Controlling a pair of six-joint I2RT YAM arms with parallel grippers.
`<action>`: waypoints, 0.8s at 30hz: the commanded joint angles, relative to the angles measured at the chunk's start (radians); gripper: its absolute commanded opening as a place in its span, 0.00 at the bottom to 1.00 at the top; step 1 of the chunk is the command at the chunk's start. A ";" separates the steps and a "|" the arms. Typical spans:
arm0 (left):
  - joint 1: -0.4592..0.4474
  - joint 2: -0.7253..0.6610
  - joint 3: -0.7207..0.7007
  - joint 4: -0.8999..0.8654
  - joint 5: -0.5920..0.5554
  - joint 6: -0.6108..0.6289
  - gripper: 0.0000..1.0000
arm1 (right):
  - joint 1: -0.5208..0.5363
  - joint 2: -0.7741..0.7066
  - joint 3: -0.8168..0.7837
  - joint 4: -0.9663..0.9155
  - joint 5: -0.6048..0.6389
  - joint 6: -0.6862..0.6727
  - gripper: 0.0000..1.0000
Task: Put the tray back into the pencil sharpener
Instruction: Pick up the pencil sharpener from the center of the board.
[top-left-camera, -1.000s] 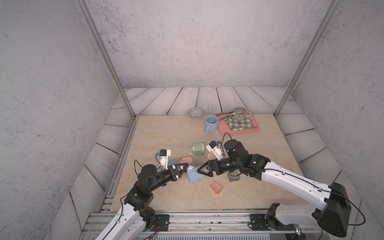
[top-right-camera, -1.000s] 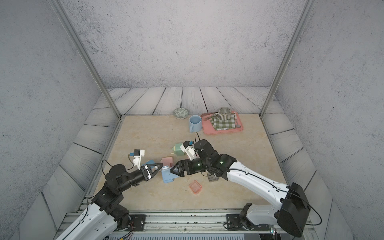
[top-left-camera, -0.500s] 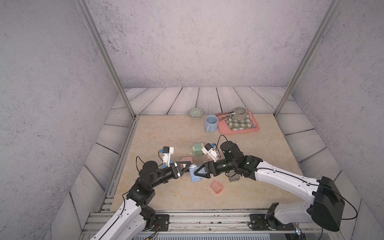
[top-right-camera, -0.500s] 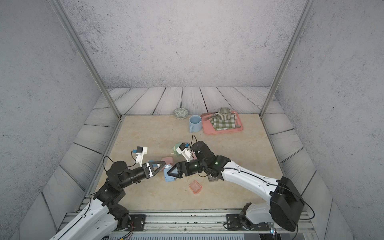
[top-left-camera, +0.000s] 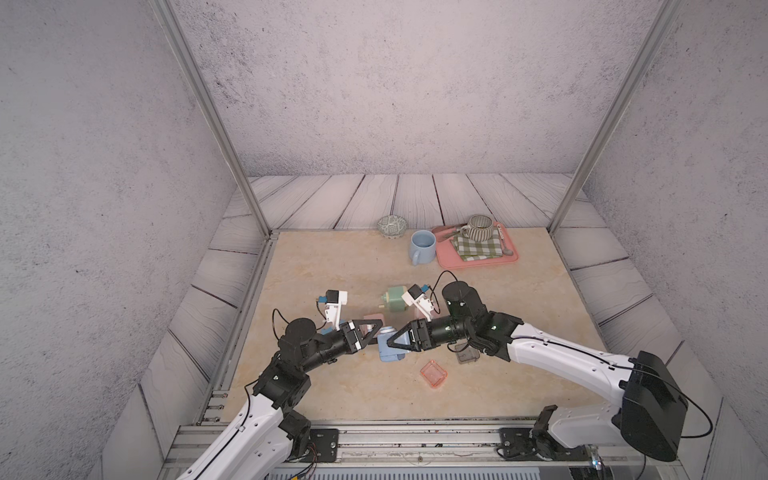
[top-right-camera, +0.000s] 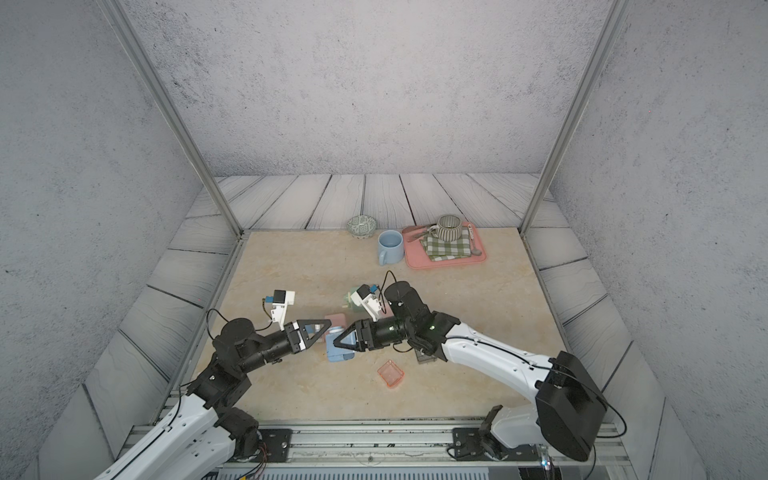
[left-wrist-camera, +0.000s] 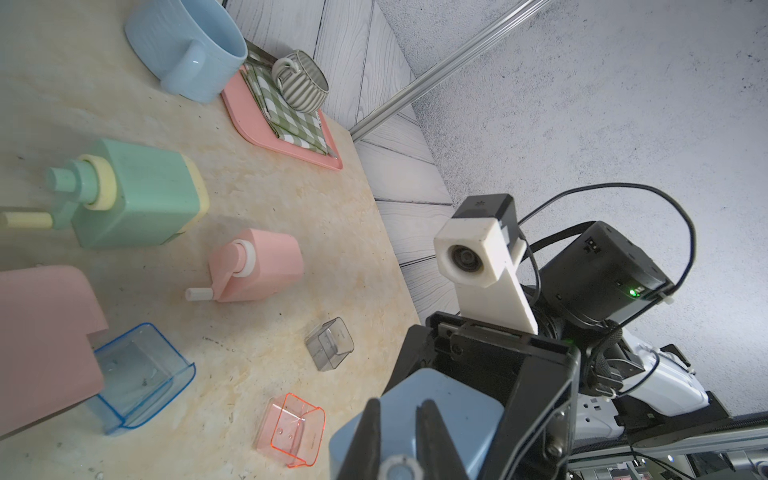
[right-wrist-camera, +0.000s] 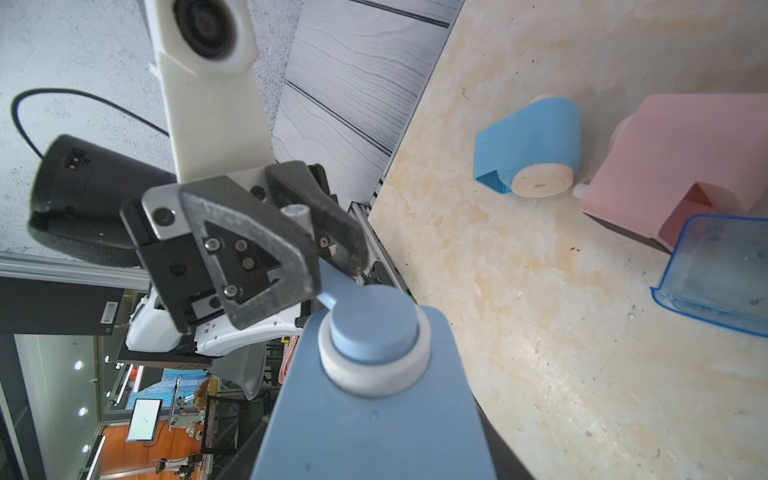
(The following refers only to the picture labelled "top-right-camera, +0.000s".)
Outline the blue pencil sharpener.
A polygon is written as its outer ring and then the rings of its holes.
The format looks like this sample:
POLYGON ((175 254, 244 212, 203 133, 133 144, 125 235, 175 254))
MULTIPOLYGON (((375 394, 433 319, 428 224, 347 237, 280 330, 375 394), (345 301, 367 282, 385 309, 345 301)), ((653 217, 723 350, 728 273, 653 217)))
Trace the blue pencil sharpener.
POLYGON ((329 362, 342 362, 352 360, 355 356, 353 350, 334 345, 334 341, 344 331, 342 326, 331 327, 325 334, 326 358, 329 362))

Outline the green yellow pencil sharpener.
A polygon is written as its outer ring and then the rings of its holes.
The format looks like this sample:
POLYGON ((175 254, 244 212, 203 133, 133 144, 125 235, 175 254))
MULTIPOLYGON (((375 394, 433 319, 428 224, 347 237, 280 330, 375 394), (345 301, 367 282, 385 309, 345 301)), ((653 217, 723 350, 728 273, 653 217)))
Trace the green yellow pencil sharpener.
POLYGON ((344 297, 345 307, 352 311, 363 311, 360 305, 360 297, 355 289, 350 290, 344 297))

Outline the grey transparent tray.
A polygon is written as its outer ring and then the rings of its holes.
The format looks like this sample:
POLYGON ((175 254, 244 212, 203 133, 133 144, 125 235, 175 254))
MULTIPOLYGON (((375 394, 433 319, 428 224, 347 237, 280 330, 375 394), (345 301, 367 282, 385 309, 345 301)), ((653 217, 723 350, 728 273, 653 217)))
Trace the grey transparent tray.
POLYGON ((431 363, 436 361, 436 358, 434 356, 427 355, 421 351, 416 351, 415 357, 418 364, 426 364, 426 363, 431 363))

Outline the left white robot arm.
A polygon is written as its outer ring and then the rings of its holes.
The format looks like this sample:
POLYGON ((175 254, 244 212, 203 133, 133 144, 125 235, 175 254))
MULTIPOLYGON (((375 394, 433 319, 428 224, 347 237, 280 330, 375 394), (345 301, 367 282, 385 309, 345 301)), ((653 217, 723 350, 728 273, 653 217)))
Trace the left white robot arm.
POLYGON ((236 407, 251 386, 248 374, 310 348, 331 327, 328 319, 298 320, 262 336, 246 318, 216 336, 208 366, 177 406, 100 479, 201 479, 233 457, 262 450, 258 422, 236 407))

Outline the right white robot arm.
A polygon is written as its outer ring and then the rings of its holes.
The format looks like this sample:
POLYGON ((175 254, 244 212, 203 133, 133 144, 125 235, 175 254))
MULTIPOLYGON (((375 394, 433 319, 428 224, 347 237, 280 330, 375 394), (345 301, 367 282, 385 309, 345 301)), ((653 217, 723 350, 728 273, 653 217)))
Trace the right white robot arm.
POLYGON ((386 313, 353 322, 334 339, 334 346, 366 352, 405 342, 517 391, 529 406, 489 413, 490 457, 498 456, 498 445, 514 449, 547 444, 572 460, 589 458, 608 402, 576 356, 561 351, 551 358, 494 340, 452 315, 431 310, 406 281, 390 285, 384 297, 386 313))

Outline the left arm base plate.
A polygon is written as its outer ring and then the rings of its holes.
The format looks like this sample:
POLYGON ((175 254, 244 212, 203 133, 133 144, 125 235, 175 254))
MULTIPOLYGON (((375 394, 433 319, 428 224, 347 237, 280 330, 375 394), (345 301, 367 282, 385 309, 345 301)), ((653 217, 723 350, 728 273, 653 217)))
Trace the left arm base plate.
POLYGON ((293 430, 290 428, 251 429, 236 442, 238 461, 286 463, 293 430))

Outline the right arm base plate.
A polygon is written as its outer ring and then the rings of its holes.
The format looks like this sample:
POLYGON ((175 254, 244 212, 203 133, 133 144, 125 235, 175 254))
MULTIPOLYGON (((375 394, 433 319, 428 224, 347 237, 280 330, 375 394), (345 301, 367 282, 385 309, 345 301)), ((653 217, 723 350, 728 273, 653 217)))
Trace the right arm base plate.
POLYGON ((450 458, 459 462, 533 462, 539 458, 535 446, 505 447, 490 433, 482 432, 479 427, 454 428, 452 430, 452 441, 446 447, 446 453, 450 458))

